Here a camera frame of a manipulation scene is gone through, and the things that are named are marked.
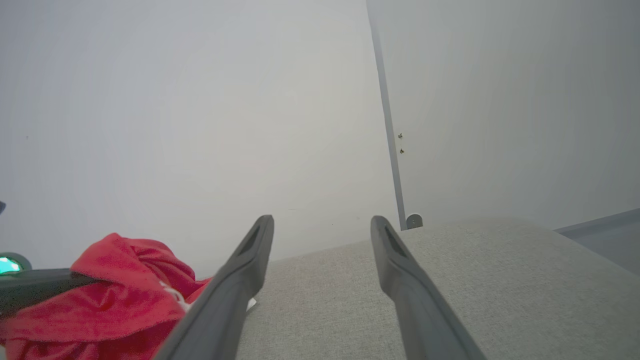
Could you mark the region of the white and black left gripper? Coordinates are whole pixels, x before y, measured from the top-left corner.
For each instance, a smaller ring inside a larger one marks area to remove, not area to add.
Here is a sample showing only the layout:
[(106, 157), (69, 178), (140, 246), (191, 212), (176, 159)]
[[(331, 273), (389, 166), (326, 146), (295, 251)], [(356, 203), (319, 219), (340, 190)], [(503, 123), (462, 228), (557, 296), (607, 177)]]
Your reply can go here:
[(69, 268), (33, 269), (25, 256), (10, 251), (0, 253), (0, 274), (1, 317), (102, 281)]

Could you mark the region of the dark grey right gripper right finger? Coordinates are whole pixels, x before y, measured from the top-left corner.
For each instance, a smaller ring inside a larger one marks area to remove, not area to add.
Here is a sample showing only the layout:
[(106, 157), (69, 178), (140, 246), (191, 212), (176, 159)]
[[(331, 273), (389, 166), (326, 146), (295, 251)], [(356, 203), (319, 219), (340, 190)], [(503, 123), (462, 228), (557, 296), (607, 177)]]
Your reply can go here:
[(379, 284), (394, 303), (406, 358), (485, 360), (486, 355), (388, 219), (373, 216), (370, 234)]

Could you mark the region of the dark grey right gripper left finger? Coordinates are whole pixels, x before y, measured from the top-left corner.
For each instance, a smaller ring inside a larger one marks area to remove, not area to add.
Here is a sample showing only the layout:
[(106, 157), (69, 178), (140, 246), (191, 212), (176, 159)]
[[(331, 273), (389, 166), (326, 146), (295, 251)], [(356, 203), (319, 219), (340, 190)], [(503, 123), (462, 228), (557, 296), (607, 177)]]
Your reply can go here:
[(274, 218), (262, 215), (176, 324), (156, 360), (234, 360), (249, 301), (265, 284)]

